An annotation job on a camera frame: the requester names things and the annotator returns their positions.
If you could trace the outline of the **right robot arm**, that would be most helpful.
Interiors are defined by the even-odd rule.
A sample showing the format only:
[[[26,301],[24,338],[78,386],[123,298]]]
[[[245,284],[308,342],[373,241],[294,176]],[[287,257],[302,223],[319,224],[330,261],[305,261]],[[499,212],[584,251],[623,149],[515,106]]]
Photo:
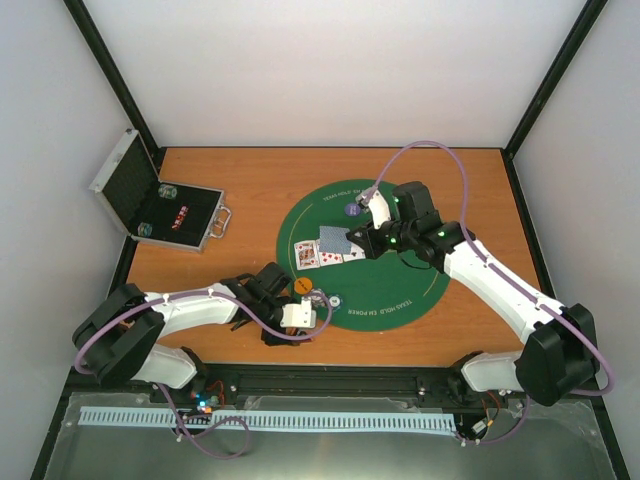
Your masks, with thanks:
[[[473,292],[516,334],[523,347],[500,354],[473,353],[460,367],[474,392],[511,390],[552,406],[599,371],[592,314],[543,294],[506,268],[457,221],[443,222],[428,188],[420,182],[395,187],[391,202],[371,186],[356,198],[371,218],[347,237],[366,258],[388,251],[418,259]]]

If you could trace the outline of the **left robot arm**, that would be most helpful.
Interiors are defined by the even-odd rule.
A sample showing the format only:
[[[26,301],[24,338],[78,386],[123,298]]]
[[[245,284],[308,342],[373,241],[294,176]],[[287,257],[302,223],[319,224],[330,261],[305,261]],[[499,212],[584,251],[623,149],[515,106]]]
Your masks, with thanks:
[[[206,325],[237,329],[256,323],[268,346],[305,341],[316,311],[311,299],[286,294],[291,281],[271,262],[257,274],[198,290],[156,293],[121,285],[73,333],[74,366],[104,388],[128,381],[162,384],[184,401],[197,402],[208,390],[206,366],[191,348],[169,348],[161,339]]]

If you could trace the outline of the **blue big blind button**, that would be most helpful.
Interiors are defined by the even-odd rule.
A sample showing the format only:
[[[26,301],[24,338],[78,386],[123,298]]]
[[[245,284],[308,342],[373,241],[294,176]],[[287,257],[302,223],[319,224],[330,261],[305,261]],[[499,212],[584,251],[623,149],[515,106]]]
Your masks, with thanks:
[[[360,215],[362,209],[357,203],[348,203],[344,207],[344,212],[348,217],[357,217]]]

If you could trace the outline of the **two of clubs card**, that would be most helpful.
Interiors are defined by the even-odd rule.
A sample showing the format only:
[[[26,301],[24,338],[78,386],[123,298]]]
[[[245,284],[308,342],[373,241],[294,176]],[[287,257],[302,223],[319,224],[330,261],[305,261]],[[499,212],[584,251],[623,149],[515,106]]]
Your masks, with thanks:
[[[343,254],[342,257],[344,262],[350,262],[350,261],[356,261],[356,260],[363,260],[366,258],[366,255],[364,250],[361,247],[355,244],[351,244],[349,252]]]

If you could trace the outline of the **blue green poker chip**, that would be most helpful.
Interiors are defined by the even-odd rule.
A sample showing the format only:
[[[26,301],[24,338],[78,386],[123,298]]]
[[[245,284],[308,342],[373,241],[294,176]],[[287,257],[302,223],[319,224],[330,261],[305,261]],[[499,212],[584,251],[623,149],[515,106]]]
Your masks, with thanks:
[[[339,310],[343,305],[343,299],[338,294],[332,294],[328,297],[329,305],[334,310]]]

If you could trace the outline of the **king of diamonds card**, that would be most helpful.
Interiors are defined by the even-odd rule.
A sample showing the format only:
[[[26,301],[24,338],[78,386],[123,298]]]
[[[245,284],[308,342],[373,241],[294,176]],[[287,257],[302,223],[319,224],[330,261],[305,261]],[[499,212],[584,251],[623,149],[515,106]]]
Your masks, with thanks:
[[[298,271],[320,267],[317,242],[315,240],[303,240],[295,243],[294,254],[296,269]]]

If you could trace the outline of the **white purple poker chip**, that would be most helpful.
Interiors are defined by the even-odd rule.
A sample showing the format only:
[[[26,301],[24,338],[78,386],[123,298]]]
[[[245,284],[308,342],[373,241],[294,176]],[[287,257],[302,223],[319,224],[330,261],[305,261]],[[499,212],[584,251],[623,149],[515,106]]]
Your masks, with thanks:
[[[328,309],[328,306],[327,306],[328,300],[322,290],[320,289],[312,290],[306,295],[306,298],[311,302],[312,308],[314,310]]]

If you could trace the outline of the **orange small blind button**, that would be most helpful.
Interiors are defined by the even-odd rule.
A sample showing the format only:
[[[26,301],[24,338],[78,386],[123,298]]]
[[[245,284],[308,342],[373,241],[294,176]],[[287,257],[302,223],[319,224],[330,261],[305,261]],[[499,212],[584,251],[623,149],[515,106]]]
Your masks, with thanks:
[[[298,277],[293,282],[294,292],[298,295],[309,294],[313,288],[313,281],[309,277]]]

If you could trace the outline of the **diamonds number card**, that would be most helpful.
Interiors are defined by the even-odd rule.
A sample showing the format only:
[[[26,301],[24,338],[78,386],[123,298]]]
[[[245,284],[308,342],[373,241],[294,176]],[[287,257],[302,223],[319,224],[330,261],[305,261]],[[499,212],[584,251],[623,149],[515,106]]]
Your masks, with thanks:
[[[319,264],[321,266],[331,266],[341,264],[344,261],[343,255],[336,252],[320,252]]]

